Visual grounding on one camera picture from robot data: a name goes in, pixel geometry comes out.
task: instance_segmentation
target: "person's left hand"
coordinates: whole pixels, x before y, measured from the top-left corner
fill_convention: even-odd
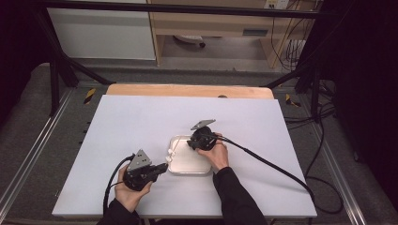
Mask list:
[[[122,182],[122,183],[117,184],[115,186],[115,197],[127,210],[129,210],[129,212],[132,213],[134,212],[141,198],[143,198],[144,195],[149,193],[150,187],[153,182],[150,181],[149,183],[147,183],[141,191],[135,191],[128,188],[123,183],[123,175],[127,169],[127,166],[128,165],[124,166],[122,169],[119,170],[119,176],[117,182]]]

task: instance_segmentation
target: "white table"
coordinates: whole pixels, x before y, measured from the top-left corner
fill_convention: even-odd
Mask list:
[[[102,214],[109,178],[119,161],[140,148],[153,164],[167,156],[175,135],[191,135],[203,119],[213,131],[249,148],[304,181],[277,100],[214,97],[103,96],[53,214],[87,218]],[[270,218],[316,217],[298,183],[228,144],[230,165],[261,211]],[[111,190],[109,201],[114,198]],[[221,203],[211,175],[162,174],[141,200],[142,218],[217,218]]]

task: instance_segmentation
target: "gray carpet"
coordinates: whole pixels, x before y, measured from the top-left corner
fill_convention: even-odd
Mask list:
[[[128,71],[125,69],[99,70],[101,74],[115,78],[123,82],[139,83],[199,83],[199,84],[246,84],[256,86],[272,80],[263,78],[256,73],[247,73],[246,76],[230,71],[215,72],[205,76],[202,72],[188,72],[183,76],[183,71],[173,71],[166,74],[164,72],[153,72],[153,70]],[[44,126],[49,111],[48,69],[38,67],[35,70],[32,82],[26,89],[22,101],[14,109],[13,115],[8,123],[2,128],[1,133],[1,152],[2,154],[2,189],[18,170],[19,165],[28,151],[30,144],[33,144],[39,130]],[[89,128],[89,122],[94,115],[100,101],[100,95],[104,94],[106,87],[97,88],[97,92],[90,104],[84,105],[85,95],[90,87],[79,87],[76,89],[67,109],[56,126],[50,140],[47,142],[36,166],[26,180],[19,196],[8,212],[7,219],[24,218],[32,220],[68,221],[61,217],[51,215],[56,202],[55,194],[62,189],[73,161],[79,151],[80,144],[84,139],[84,130]],[[280,100],[284,116],[304,117],[305,111],[302,107],[287,105],[284,102],[285,93],[275,92],[275,97]],[[298,100],[297,96],[292,95],[292,99]],[[32,106],[25,107],[23,102],[28,101]],[[391,207],[390,202],[372,177],[366,165],[357,163],[352,158],[350,146],[347,143],[344,132],[341,130],[338,119],[330,117],[325,120],[326,135],[333,153],[338,158],[343,168],[344,174],[352,187],[354,194],[359,202],[365,218],[369,224],[398,224],[397,213]],[[292,142],[297,151],[298,160],[305,171],[308,167],[314,152],[318,146],[312,127],[304,127],[290,130]],[[317,176],[326,181],[331,181],[329,171],[325,166],[322,156],[316,161],[310,175]],[[319,206],[334,210],[338,208],[338,199],[329,187],[318,182],[309,181],[309,186],[314,190],[315,202]],[[303,224],[304,221],[281,220],[281,224]],[[345,210],[338,215],[329,215],[318,211],[318,217],[314,220],[315,224],[350,224],[350,220]]]

